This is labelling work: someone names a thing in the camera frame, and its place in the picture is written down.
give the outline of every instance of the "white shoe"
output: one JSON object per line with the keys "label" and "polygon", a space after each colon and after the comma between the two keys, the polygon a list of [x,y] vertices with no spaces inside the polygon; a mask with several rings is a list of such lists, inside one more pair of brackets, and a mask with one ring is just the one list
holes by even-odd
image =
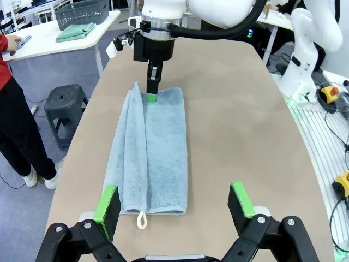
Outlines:
{"label": "white shoe", "polygon": [[26,185],[28,187],[33,187],[37,184],[37,181],[38,181],[37,172],[32,166],[31,166],[30,174],[28,176],[24,176],[23,179],[26,182]]}
{"label": "white shoe", "polygon": [[59,180],[59,175],[61,174],[62,168],[60,168],[58,165],[55,165],[55,169],[56,169],[55,177],[52,179],[45,179],[45,186],[50,190],[56,189],[58,180]]}

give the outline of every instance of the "green towel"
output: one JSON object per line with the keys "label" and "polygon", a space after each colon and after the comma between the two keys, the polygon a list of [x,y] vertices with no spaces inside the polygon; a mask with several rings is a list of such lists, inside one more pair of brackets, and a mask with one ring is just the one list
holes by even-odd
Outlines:
{"label": "green towel", "polygon": [[88,25],[70,25],[56,38],[56,42],[65,42],[85,38],[96,25],[89,23]]}

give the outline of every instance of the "gray plastic stool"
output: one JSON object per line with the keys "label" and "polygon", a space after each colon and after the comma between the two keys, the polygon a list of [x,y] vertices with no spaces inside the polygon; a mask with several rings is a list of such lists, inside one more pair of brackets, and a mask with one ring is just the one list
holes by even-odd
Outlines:
{"label": "gray plastic stool", "polygon": [[61,123],[65,125],[71,122],[74,128],[77,128],[84,111],[82,103],[87,105],[88,100],[78,84],[56,87],[47,98],[44,106],[46,117],[60,149],[68,147],[73,136],[60,138],[58,136],[59,126]]}

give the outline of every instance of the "gray basket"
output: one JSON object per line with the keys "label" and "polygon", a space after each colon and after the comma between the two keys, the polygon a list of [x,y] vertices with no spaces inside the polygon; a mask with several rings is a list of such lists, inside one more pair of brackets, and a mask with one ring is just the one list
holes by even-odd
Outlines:
{"label": "gray basket", "polygon": [[99,25],[109,15],[108,0],[85,0],[67,4],[55,12],[59,29],[63,31],[70,25],[85,25],[96,23]]}

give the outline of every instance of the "beige table surface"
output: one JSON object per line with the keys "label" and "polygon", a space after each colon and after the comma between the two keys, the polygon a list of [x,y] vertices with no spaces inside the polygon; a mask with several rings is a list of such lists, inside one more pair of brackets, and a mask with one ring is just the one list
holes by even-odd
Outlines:
{"label": "beige table surface", "polygon": [[[48,225],[73,226],[95,210],[119,114],[128,89],[145,90],[147,63],[126,49],[109,61],[71,143]],[[237,233],[228,187],[243,181],[254,205],[273,217],[299,216],[320,261],[334,260],[328,218],[302,137],[279,90],[252,46],[178,39],[164,63],[161,88],[181,87],[188,129],[188,209],[183,216],[120,217],[114,244],[127,261],[147,254],[228,251]],[[91,255],[81,261],[94,261]],[[254,261],[275,261],[259,251]]]}

